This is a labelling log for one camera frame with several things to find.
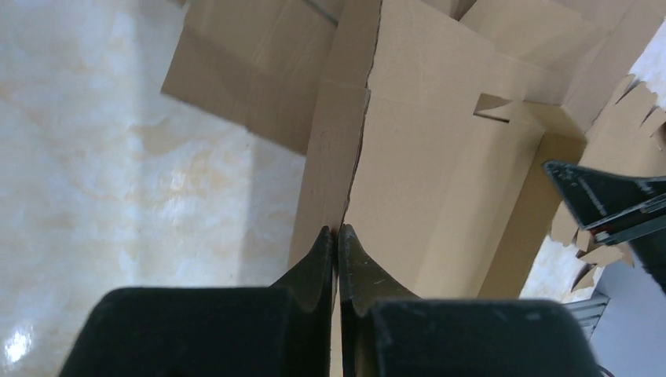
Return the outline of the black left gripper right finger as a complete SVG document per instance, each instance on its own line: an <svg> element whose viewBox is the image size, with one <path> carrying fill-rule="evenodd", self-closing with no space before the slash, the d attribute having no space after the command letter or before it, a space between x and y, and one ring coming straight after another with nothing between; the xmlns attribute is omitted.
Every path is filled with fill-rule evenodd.
<svg viewBox="0 0 666 377"><path fill-rule="evenodd" d="M570 311L548 300L424 299L338 231L346 376L597 376Z"/></svg>

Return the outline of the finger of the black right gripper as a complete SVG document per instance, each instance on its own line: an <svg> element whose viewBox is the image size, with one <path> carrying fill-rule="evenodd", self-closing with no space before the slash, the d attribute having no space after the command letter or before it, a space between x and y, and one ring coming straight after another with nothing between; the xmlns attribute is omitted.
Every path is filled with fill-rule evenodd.
<svg viewBox="0 0 666 377"><path fill-rule="evenodd" d="M628 177L555 159L543 169L584 230L665 228L664 176Z"/></svg>

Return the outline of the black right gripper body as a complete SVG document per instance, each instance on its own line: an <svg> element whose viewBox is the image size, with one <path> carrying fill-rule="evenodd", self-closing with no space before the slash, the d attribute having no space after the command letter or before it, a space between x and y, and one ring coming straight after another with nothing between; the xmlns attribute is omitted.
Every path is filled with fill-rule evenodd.
<svg viewBox="0 0 666 377"><path fill-rule="evenodd" d="M598 243L627 244L645 272L665 293L665 209L652 213L640 210L602 221L593 228Z"/></svg>

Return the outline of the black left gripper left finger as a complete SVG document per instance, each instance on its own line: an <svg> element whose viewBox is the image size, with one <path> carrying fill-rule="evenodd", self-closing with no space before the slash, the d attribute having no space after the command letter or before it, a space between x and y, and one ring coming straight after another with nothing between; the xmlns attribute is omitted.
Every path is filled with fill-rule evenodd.
<svg viewBox="0 0 666 377"><path fill-rule="evenodd" d="M91 310L62 376L327 376L335 241L268 287L125 287Z"/></svg>

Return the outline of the large cardboard box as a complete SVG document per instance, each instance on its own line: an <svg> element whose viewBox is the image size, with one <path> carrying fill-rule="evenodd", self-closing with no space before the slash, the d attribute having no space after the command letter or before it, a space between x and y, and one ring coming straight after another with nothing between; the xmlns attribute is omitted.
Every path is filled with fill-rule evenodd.
<svg viewBox="0 0 666 377"><path fill-rule="evenodd" d="M289 262L320 228L424 298L543 297L543 172L664 25L662 1L348 1L320 81Z"/></svg>

